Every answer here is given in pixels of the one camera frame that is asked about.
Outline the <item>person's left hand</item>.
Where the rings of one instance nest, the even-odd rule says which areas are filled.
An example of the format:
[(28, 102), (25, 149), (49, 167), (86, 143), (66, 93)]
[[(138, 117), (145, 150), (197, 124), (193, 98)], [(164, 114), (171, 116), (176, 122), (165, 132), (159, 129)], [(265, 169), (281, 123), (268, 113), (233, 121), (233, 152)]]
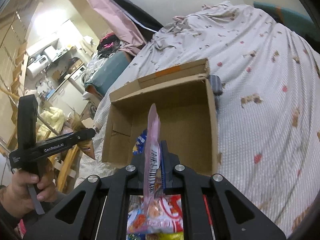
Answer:
[(46, 160), (45, 172), (41, 178), (24, 170), (18, 170), (12, 176), (11, 183), (1, 189), (1, 204), (13, 217), (21, 219), (34, 209), (28, 185), (34, 185), (40, 190), (37, 200), (54, 202), (57, 200), (57, 190), (53, 182), (54, 171), (50, 160)]

